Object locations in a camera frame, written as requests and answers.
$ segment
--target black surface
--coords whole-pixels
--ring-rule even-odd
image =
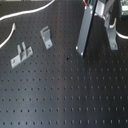
[[[0,16],[47,2],[7,2]],[[104,22],[96,17],[85,58],[75,50],[84,4],[57,1],[47,9],[0,22],[0,42],[17,30],[0,50],[0,128],[127,128],[128,41],[117,37],[111,51]],[[49,26],[53,47],[46,50],[40,30]],[[127,21],[117,29],[127,33]],[[17,45],[34,55],[11,69]]]

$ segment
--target small metal block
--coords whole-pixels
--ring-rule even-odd
[[[15,68],[20,63],[22,63],[24,60],[26,60],[31,55],[33,55],[33,51],[32,51],[32,48],[31,47],[29,47],[28,49],[26,49],[26,46],[25,46],[25,43],[24,42],[22,43],[22,46],[23,46],[23,52],[21,52],[20,45],[18,45],[17,46],[18,55],[16,57],[14,57],[13,59],[11,59],[11,66],[12,66],[12,68]]]
[[[48,26],[46,26],[45,28],[43,28],[41,31],[41,36],[42,39],[44,41],[45,47],[46,49],[49,49],[53,46],[52,41],[50,39],[50,29],[48,28]]]
[[[106,29],[108,40],[111,50],[118,50],[118,45],[116,43],[116,30],[115,29]]]

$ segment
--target robotic arm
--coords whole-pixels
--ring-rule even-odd
[[[85,6],[83,21],[81,25],[81,30],[79,34],[78,44],[76,46],[76,50],[78,53],[83,56],[84,50],[86,47],[86,43],[89,36],[89,31],[91,27],[91,22],[93,20],[94,15],[98,15],[99,17],[105,20],[104,26],[106,27],[107,36],[109,39],[109,44],[111,50],[118,50],[118,46],[116,43],[116,28],[110,28],[110,17],[113,9],[115,0],[88,0],[87,5]]]

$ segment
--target white wire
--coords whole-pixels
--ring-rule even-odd
[[[115,28],[115,27],[116,27],[116,22],[117,22],[117,19],[115,18],[114,24],[113,24],[113,25],[110,25],[109,28],[111,28],[111,29]],[[125,39],[125,40],[128,40],[128,36],[122,35],[122,34],[120,34],[118,31],[116,31],[116,34],[117,34],[120,38]]]
[[[15,23],[13,23],[11,33],[9,34],[8,38],[3,43],[0,44],[0,48],[2,48],[9,41],[15,30],[16,30],[16,25]]]
[[[110,25],[109,28],[115,28],[116,27],[117,19],[115,18],[113,25]]]
[[[22,12],[17,12],[17,13],[13,13],[13,14],[9,14],[9,15],[5,15],[5,16],[2,16],[0,18],[0,21],[4,20],[4,19],[7,19],[7,18],[11,18],[11,17],[15,17],[15,16],[19,16],[19,15],[23,15],[23,14],[29,14],[29,13],[35,13],[35,12],[38,12],[38,11],[41,11],[45,8],[47,8],[48,6],[50,6],[55,0],[52,0],[50,3],[48,3],[47,5],[43,6],[43,7],[40,7],[40,8],[37,8],[37,9],[34,9],[34,10],[28,10],[28,11],[22,11]]]
[[[117,32],[117,31],[116,31],[116,34],[117,34],[120,38],[128,40],[128,36],[122,35],[122,34],[120,34],[120,33]]]

